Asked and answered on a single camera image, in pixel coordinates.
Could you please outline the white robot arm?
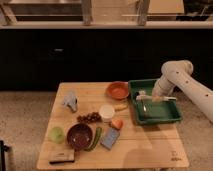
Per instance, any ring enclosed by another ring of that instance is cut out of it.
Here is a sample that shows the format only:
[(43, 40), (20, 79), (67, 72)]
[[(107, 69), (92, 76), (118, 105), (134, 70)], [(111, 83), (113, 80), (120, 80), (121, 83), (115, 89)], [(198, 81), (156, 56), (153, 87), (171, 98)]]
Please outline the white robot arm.
[(213, 123), (213, 91), (193, 79), (192, 72), (193, 64), (189, 60), (165, 62), (152, 95), (168, 96), (174, 87), (178, 87)]

